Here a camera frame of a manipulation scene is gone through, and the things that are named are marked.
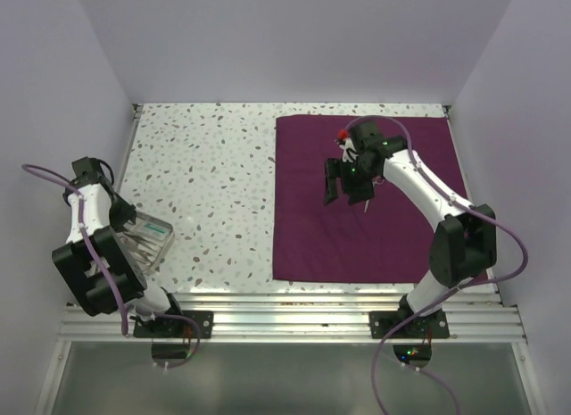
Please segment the small green-white packet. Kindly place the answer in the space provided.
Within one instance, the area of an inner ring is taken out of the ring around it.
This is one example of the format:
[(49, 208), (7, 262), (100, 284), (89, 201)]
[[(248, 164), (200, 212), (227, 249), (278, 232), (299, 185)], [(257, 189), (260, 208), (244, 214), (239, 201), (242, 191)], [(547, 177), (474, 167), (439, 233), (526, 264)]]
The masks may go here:
[(145, 223), (141, 229), (141, 232), (148, 237), (154, 238), (156, 240), (163, 240), (169, 234), (169, 230), (167, 228), (152, 223)]

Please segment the silver forceps scissors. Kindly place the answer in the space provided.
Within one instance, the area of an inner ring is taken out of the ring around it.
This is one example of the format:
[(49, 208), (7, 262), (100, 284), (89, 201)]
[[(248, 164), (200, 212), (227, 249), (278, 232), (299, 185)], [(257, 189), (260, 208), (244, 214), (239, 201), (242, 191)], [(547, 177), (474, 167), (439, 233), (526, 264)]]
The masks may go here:
[(144, 237), (123, 235), (120, 236), (120, 241), (128, 248), (136, 261), (146, 265), (153, 264), (161, 251), (158, 245), (147, 241)]

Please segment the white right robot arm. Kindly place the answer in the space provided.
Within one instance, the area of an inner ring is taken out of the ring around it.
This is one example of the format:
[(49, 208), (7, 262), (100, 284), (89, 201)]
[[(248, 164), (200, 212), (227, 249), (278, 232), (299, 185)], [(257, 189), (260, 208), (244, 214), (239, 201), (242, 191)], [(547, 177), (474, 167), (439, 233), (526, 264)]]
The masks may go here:
[(432, 326), (445, 327), (443, 301), (497, 261), (493, 209), (474, 205), (438, 178), (413, 149), (407, 130), (385, 137), (375, 121), (359, 118), (339, 133), (336, 143), (342, 155), (325, 162), (325, 204), (340, 193), (349, 204), (367, 203), (376, 181), (383, 180), (407, 196), (434, 232), (428, 272), (396, 311), (370, 313), (371, 335), (416, 337)]

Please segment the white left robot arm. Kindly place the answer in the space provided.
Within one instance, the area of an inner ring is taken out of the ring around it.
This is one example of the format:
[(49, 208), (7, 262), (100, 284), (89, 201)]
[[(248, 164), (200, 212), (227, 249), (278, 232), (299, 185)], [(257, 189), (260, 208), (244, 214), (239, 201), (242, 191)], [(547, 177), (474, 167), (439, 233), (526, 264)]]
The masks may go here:
[(122, 322), (133, 312), (163, 335), (179, 335), (185, 314), (171, 292), (148, 278), (174, 241), (173, 226), (139, 212), (101, 181), (75, 179), (64, 199), (71, 228), (52, 260), (79, 306), (90, 316), (117, 312)]

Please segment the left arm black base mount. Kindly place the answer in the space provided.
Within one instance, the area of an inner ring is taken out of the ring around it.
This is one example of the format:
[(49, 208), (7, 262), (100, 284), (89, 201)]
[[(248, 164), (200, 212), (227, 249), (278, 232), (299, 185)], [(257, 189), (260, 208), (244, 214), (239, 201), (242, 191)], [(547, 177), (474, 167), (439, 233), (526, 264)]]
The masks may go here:
[(133, 336), (136, 338), (182, 338), (194, 337), (210, 339), (214, 325), (212, 311), (182, 311), (179, 317), (183, 320), (159, 317), (155, 320), (143, 321), (139, 316), (131, 316), (135, 321)]

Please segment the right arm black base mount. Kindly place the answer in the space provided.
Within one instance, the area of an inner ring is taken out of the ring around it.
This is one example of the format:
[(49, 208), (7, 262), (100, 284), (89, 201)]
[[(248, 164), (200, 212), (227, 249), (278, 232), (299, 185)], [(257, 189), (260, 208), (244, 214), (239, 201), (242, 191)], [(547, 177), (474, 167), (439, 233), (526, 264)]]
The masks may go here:
[[(384, 338), (403, 319), (396, 311), (371, 311), (368, 314), (370, 334), (373, 339)], [(394, 339), (447, 339), (451, 336), (448, 320), (443, 310), (425, 317), (417, 317), (395, 330), (389, 337)]]

